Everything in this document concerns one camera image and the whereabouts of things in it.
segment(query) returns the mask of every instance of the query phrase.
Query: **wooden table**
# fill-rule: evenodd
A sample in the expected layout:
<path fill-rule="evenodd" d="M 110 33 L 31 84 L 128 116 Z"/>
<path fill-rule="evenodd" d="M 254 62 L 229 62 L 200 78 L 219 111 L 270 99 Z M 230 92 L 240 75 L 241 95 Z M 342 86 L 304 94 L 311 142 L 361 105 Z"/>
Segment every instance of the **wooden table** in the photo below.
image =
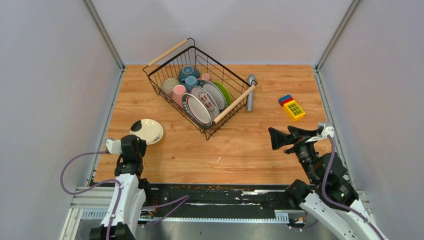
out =
<path fill-rule="evenodd" d="M 282 147 L 273 151 L 268 127 L 287 132 L 288 125 L 314 130 L 326 120 L 314 74 L 309 65 L 228 65 L 242 79 L 255 74 L 253 112 L 240 110 L 210 140 L 199 132 L 161 96 L 157 96 L 144 65 L 129 65 L 112 115 L 107 137 L 120 139 L 140 119 L 162 124 L 165 135 L 149 145 L 143 178 L 151 183 L 208 184 L 291 184 L 308 179 L 294 154 Z M 293 122 L 278 104 L 291 94 L 306 112 Z M 319 141 L 321 154 L 331 150 L 330 142 Z M 114 178 L 117 155 L 102 155 L 94 181 Z"/>

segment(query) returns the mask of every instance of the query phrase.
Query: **yellow block with grid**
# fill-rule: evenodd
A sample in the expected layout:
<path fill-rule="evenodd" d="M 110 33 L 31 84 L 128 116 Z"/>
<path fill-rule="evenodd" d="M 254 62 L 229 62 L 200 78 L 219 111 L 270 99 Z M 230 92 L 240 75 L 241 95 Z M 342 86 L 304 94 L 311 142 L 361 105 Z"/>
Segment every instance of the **yellow block with grid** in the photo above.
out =
<path fill-rule="evenodd" d="M 291 100 L 289 102 L 286 102 L 282 109 L 290 116 L 291 120 L 296 122 L 297 120 L 303 118 L 306 113 L 305 111 L 299 106 L 299 104 L 295 100 Z"/>

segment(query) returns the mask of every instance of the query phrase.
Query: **white wall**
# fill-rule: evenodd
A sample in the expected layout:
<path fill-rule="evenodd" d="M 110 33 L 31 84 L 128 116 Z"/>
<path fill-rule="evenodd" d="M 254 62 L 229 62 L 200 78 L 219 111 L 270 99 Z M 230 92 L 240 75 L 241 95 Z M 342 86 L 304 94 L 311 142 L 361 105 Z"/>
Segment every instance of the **white wall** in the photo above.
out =
<path fill-rule="evenodd" d="M 94 0 L 125 64 L 192 37 L 223 63 L 316 64 L 351 0 Z"/>
<path fill-rule="evenodd" d="M 390 239 L 423 239 L 424 2 L 363 0 L 322 71 L 350 171 Z"/>
<path fill-rule="evenodd" d="M 56 240 L 120 72 L 81 0 L 0 6 L 0 239 Z"/>

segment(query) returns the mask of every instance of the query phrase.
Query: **dish rack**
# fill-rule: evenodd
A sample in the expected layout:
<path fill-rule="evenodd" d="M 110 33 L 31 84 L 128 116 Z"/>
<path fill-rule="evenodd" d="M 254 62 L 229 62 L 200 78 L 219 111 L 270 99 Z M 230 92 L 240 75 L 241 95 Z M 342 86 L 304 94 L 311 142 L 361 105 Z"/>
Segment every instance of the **dish rack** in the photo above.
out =
<path fill-rule="evenodd" d="M 146 71 L 147 68 L 152 67 L 157 62 L 185 45 L 189 42 L 189 40 L 192 41 L 191 46 L 177 53 L 175 56 L 171 57 L 169 60 L 155 68 L 150 73 Z M 161 85 L 166 79 L 178 79 L 180 69 L 187 65 L 196 67 L 199 70 L 200 75 L 204 73 L 210 74 L 210 81 L 219 82 L 224 85 L 231 96 L 231 104 L 226 109 L 224 109 L 215 119 L 212 120 L 212 126 L 196 124 L 191 119 L 191 116 L 184 110 L 184 108 L 178 105 L 178 103 L 176 103 L 170 96 L 168 96 L 166 92 L 161 89 Z M 212 58 L 210 55 L 197 48 L 195 40 L 191 37 L 184 39 L 168 51 L 164 52 L 162 55 L 149 62 L 147 66 L 143 68 L 143 72 L 146 73 L 156 94 L 162 96 L 183 117 L 185 117 L 202 134 L 204 134 L 206 140 L 209 140 L 209 138 L 218 129 L 220 129 L 226 122 L 228 122 L 228 120 L 230 120 L 246 105 L 249 93 L 253 91 L 258 84 L 256 81 L 254 81 L 252 82 L 252 85 L 250 85 L 230 69 Z"/>

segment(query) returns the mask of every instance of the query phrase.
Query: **silver metal tube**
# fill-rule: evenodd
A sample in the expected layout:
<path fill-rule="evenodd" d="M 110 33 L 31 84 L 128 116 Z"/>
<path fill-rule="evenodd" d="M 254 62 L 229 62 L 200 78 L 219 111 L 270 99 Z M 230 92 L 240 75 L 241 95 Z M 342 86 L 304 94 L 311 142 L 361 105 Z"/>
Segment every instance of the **silver metal tube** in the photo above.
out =
<path fill-rule="evenodd" d="M 256 76 L 254 74 L 250 74 L 247 77 L 247 82 L 252 85 L 253 81 L 256 82 Z M 246 110 L 248 112 L 251 112 L 253 109 L 253 94 L 255 93 L 255 91 L 253 90 L 251 93 L 249 93 L 249 96 L 247 97 L 247 104 L 246 104 Z"/>

